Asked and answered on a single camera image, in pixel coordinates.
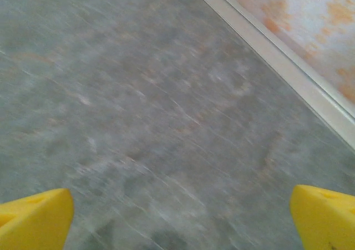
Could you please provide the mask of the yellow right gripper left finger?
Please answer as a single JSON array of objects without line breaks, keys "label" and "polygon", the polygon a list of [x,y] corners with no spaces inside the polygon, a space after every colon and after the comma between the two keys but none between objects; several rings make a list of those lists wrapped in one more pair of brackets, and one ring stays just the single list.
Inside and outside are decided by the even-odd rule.
[{"label": "yellow right gripper left finger", "polygon": [[2,203],[0,250],[63,250],[73,216],[67,188]]}]

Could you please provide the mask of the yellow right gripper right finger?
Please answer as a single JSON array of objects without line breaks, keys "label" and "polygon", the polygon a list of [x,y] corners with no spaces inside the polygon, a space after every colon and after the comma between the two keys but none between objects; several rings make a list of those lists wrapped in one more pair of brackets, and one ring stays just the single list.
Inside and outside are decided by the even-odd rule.
[{"label": "yellow right gripper right finger", "polygon": [[355,250],[355,196],[297,185],[290,212],[305,250]]}]

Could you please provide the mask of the long aluminium table rail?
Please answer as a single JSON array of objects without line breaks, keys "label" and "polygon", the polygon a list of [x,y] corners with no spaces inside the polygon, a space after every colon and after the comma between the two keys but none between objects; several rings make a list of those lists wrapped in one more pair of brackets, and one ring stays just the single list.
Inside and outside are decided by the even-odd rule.
[{"label": "long aluminium table rail", "polygon": [[355,150],[355,105],[235,0],[204,1]]}]

